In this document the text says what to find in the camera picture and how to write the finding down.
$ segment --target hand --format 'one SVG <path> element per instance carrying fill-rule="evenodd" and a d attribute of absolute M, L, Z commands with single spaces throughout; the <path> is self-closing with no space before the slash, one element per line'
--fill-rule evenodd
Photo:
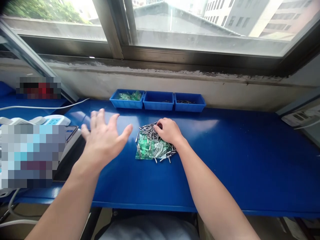
<path fill-rule="evenodd" d="M 180 140 L 184 139 L 180 129 L 175 121 L 170 118 L 162 118 L 154 125 L 154 130 L 166 142 L 176 145 Z"/>
<path fill-rule="evenodd" d="M 128 141 L 133 126 L 128 125 L 119 136 L 118 117 L 119 114 L 113 115 L 107 125 L 104 120 L 104 109 L 100 109 L 98 113 L 96 111 L 91 113 L 91 132 L 88 131 L 85 124 L 81 126 L 81 134 L 87 143 L 77 162 L 88 163 L 101 171 L 119 155 Z"/>

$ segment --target blue plastic bin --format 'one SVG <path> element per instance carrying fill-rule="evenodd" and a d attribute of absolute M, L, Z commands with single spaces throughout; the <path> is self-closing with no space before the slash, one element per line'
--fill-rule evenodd
<path fill-rule="evenodd" d="M 177 103 L 177 100 L 184 100 L 195 103 Z M 176 104 L 176 111 L 183 112 L 202 112 L 202 110 L 206 106 L 206 102 L 204 101 L 202 95 L 193 93 L 175 93 L 174 103 Z"/>
<path fill-rule="evenodd" d="M 133 100 L 120 100 L 119 93 L 134 93 L 136 90 L 129 90 L 129 89 L 118 89 L 114 92 L 114 94 L 111 96 L 110 101 L 112 102 L 113 106 L 115 108 L 134 108 L 134 109 L 142 109 L 143 106 L 143 97 L 145 95 L 145 91 L 139 90 L 139 92 L 142 94 L 140 101 L 133 101 Z"/>
<path fill-rule="evenodd" d="M 149 110 L 167 110 L 172 111 L 174 105 L 173 93 L 146 91 L 143 104 L 145 109 Z"/>

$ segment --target green plastic part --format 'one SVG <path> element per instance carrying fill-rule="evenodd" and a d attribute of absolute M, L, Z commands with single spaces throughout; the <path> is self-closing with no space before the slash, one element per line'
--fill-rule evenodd
<path fill-rule="evenodd" d="M 119 93 L 119 100 L 131 100 L 131 101 L 140 101 L 142 94 L 137 90 L 136 92 L 130 94 L 128 92 L 126 93 Z"/>
<path fill-rule="evenodd" d="M 160 140 L 147 140 L 147 136 L 140 132 L 139 134 L 139 146 L 141 158 L 139 156 L 138 150 L 136 152 L 136 159 L 154 159 L 164 158 L 166 153 L 172 150 L 172 147 L 169 143 Z"/>

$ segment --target left hand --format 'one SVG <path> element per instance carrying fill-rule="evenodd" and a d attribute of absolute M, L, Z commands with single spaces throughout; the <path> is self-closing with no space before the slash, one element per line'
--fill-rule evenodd
<path fill-rule="evenodd" d="M 109 123 L 106 124 L 104 109 L 100 109 L 98 113 L 96 111 L 91 113 L 91 132 L 85 124 L 81 126 L 81 134 L 87 143 L 77 163 L 94 166 L 100 172 L 119 155 L 128 141 L 133 126 L 132 124 L 128 125 L 119 136 L 117 131 L 118 117 L 119 114 L 113 115 Z"/>

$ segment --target tree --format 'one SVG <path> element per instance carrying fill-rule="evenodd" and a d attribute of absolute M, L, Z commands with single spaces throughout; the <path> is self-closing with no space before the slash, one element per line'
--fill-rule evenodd
<path fill-rule="evenodd" d="M 83 20 L 72 3 L 66 0 L 13 0 L 7 4 L 4 14 L 12 17 L 90 24 L 89 21 Z"/>

